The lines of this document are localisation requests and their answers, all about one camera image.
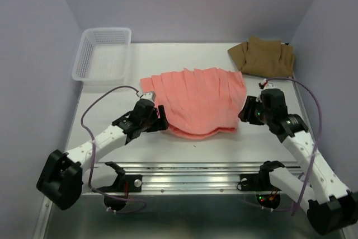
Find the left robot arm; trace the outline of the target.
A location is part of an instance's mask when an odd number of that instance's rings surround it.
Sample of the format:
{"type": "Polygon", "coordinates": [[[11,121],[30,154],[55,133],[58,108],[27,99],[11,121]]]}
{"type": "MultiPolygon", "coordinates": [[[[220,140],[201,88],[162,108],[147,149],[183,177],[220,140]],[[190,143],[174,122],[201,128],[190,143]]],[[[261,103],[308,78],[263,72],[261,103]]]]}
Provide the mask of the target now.
{"type": "Polygon", "coordinates": [[[49,154],[36,188],[59,209],[73,206],[83,192],[83,175],[93,173],[96,161],[137,139],[142,132],[167,130],[165,108],[151,99],[140,98],[132,111],[114,120],[103,132],[70,150],[49,154]]]}

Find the white perforated plastic basket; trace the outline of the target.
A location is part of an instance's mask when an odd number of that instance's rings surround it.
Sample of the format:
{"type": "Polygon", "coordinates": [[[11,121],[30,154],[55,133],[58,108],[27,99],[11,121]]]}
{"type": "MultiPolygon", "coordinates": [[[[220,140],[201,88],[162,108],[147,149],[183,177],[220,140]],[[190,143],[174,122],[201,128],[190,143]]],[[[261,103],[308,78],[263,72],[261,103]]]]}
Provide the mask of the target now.
{"type": "Polygon", "coordinates": [[[113,85],[126,76],[131,30],[125,27],[86,29],[79,42],[72,79],[92,85],[113,85]]]}

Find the aluminium mounting rail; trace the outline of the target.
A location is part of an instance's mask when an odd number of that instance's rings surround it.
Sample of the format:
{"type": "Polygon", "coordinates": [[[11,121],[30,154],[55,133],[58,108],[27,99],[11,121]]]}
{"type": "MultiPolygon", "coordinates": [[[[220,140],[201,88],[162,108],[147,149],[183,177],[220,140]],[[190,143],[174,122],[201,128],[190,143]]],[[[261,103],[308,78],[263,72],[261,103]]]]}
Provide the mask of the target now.
{"type": "Polygon", "coordinates": [[[112,185],[118,175],[142,175],[142,191],[200,192],[237,188],[240,174],[259,174],[263,191],[282,190],[298,196],[303,181],[295,177],[288,167],[278,161],[266,161],[255,173],[244,173],[239,166],[224,167],[144,167],[140,165],[121,167],[115,162],[99,163],[94,166],[93,173],[87,171],[83,175],[83,192],[99,189],[106,192],[105,187],[112,185]]]}

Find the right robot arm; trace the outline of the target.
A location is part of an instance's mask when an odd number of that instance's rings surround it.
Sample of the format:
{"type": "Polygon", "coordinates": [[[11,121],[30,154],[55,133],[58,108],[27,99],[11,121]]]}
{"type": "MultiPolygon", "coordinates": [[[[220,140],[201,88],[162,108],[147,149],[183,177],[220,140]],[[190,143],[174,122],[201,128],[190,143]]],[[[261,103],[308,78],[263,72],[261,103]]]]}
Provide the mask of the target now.
{"type": "Polygon", "coordinates": [[[320,235],[357,223],[357,193],[336,176],[319,153],[304,120],[288,112],[282,90],[265,88],[257,97],[248,96],[238,117],[243,123],[267,125],[305,176],[301,181],[283,163],[266,161],[258,173],[241,175],[242,191],[283,191],[306,212],[320,235]]]}

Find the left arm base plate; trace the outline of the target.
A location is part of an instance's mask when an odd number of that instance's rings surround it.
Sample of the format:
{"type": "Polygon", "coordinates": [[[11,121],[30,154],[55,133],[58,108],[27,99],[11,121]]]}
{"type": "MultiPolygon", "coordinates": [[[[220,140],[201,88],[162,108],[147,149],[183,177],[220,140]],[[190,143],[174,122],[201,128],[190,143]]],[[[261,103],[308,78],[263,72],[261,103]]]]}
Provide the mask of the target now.
{"type": "Polygon", "coordinates": [[[140,193],[142,191],[142,175],[118,175],[112,185],[105,187],[110,193],[140,193]]]}

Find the tan brown skirt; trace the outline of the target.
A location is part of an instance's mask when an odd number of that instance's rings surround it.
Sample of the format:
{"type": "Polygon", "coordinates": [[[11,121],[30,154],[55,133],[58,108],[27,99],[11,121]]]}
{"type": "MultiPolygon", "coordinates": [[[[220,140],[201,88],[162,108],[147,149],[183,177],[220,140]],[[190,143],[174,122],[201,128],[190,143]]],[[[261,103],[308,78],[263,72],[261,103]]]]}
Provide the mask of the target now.
{"type": "Polygon", "coordinates": [[[244,74],[259,77],[292,77],[295,55],[293,47],[280,40],[266,41],[251,36],[228,50],[228,54],[244,74]]]}

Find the pink skirt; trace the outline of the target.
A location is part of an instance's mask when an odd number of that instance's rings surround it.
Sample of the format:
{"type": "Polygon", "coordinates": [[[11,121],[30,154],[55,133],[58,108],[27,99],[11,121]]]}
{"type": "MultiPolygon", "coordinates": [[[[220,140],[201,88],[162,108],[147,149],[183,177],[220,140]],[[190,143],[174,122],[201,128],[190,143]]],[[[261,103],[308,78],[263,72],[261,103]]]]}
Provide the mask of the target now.
{"type": "Polygon", "coordinates": [[[217,133],[236,133],[238,114],[247,96],[240,71],[220,68],[184,69],[142,78],[143,92],[153,91],[163,105],[168,132],[203,140],[217,133]]]}

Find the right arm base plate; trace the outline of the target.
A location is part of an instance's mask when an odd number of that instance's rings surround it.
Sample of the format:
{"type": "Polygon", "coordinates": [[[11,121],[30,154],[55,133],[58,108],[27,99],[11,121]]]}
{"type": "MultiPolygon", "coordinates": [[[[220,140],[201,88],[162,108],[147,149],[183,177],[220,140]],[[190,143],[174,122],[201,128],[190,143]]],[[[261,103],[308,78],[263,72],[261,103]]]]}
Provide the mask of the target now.
{"type": "Polygon", "coordinates": [[[237,189],[243,192],[264,190],[259,174],[240,174],[237,189]]]}

